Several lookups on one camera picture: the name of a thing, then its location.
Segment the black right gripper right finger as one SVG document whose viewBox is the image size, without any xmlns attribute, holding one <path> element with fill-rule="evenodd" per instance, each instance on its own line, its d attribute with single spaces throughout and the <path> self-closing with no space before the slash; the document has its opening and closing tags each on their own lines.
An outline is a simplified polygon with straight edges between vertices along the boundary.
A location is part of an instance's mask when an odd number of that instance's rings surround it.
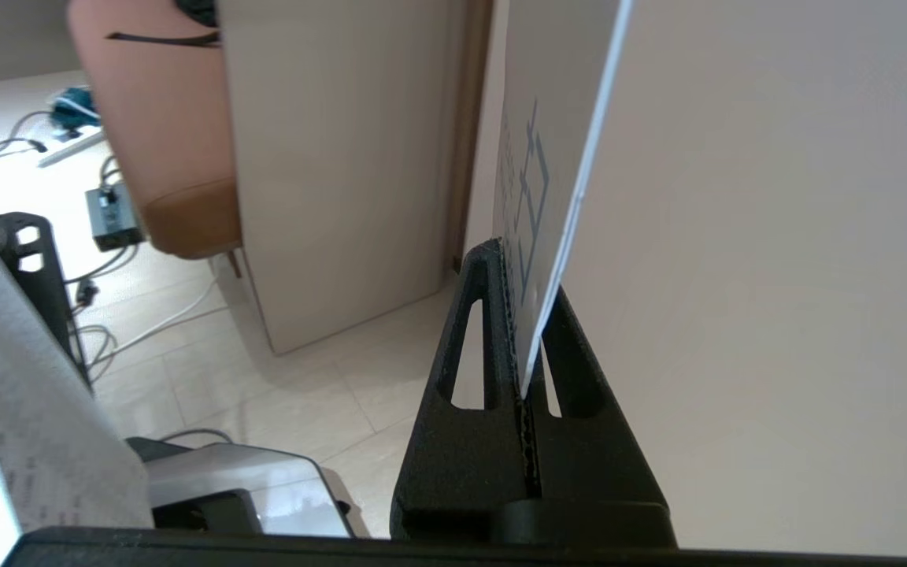
<svg viewBox="0 0 907 567">
<path fill-rule="evenodd" d="M 536 541 L 673 549 L 669 506 L 564 290 L 544 331 L 528 394 L 539 497 Z"/>
</svg>

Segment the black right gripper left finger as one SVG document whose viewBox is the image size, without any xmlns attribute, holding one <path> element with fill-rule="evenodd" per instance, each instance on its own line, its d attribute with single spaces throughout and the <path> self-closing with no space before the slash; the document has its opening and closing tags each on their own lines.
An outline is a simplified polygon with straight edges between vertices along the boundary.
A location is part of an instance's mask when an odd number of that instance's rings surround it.
<svg viewBox="0 0 907 567">
<path fill-rule="evenodd" d="M 453 402 L 469 312 L 482 309 L 483 408 Z M 393 539 L 483 542 L 501 506 L 525 498 L 519 391 L 499 241 L 465 256 L 390 507 Z"/>
</svg>

